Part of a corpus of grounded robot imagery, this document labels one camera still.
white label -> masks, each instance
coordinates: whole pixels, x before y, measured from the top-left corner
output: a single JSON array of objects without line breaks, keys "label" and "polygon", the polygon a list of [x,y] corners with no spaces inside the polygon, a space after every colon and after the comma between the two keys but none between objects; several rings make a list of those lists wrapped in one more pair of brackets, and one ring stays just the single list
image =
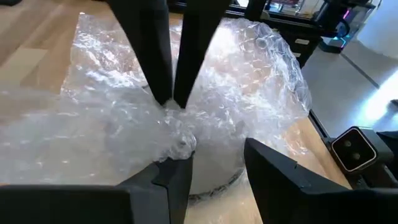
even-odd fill
[{"label": "white label", "polygon": [[296,44],[308,45],[310,43],[310,41],[309,40],[303,40],[303,39],[296,39],[295,43]]}]

bubble wrap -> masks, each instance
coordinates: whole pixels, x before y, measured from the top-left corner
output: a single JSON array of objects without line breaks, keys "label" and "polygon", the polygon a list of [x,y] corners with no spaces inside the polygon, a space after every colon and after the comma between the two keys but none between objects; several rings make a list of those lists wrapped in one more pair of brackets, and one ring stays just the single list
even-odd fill
[{"label": "bubble wrap", "polygon": [[[174,65],[180,35],[172,24]],[[247,137],[279,136],[311,103],[285,40],[245,19],[222,20],[185,110],[157,105],[116,21],[84,14],[60,96],[26,91],[1,94],[15,105],[43,102],[18,114],[1,109],[0,182],[117,184],[195,150],[192,194],[228,183],[243,170]]]}]

gray floor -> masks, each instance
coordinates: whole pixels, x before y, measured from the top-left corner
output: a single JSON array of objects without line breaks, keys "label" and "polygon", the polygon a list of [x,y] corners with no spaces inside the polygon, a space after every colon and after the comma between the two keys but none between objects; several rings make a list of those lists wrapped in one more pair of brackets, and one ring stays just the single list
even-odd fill
[{"label": "gray floor", "polygon": [[330,136],[350,126],[398,130],[398,105],[390,102],[398,98],[398,60],[353,42],[340,55],[316,49],[302,72]]}]

wooden table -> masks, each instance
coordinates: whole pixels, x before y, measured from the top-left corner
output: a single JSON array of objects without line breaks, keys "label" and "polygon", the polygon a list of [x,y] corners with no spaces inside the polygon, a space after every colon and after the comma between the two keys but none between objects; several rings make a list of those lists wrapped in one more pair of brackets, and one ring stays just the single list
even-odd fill
[{"label": "wooden table", "polygon": [[[59,93],[70,64],[70,47],[80,12],[115,20],[105,3],[90,0],[28,0],[14,7],[0,6],[0,83]],[[180,19],[180,15],[170,15],[170,22]],[[289,157],[349,188],[308,118],[294,124],[284,137],[289,142]],[[187,222],[205,223],[206,218],[203,216],[209,213],[213,214],[209,220],[218,217],[226,223],[261,222],[247,186],[238,187],[235,191],[235,196],[224,197],[214,205],[191,208]],[[239,200],[239,205],[229,206],[232,200]],[[257,217],[243,215],[242,218],[236,218],[238,213],[245,212],[242,209],[249,213],[257,212]]]}]

electronic device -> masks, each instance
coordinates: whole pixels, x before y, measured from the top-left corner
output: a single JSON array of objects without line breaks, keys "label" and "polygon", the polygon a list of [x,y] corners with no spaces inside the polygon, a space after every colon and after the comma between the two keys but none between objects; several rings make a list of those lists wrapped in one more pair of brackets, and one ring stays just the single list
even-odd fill
[{"label": "electronic device", "polygon": [[340,53],[359,32],[374,8],[374,5],[367,3],[347,9],[341,22],[336,27],[337,35],[335,37],[322,37],[319,48],[324,52]]},{"label": "electronic device", "polygon": [[359,172],[374,163],[390,163],[394,155],[370,128],[353,126],[331,143],[331,152],[345,173]]}]

